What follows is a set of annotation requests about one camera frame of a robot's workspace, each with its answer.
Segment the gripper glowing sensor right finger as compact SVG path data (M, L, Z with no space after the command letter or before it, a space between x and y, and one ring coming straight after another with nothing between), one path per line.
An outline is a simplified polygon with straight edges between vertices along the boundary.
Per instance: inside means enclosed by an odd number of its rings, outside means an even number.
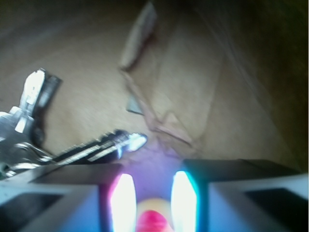
M309 177L265 159L185 159L171 215L177 232L306 232Z

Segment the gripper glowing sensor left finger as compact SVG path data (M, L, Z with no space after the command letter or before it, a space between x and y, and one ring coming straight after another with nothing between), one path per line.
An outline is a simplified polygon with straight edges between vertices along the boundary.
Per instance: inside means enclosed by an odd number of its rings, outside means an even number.
M2 180L3 232L133 232L136 190L119 163L49 165Z

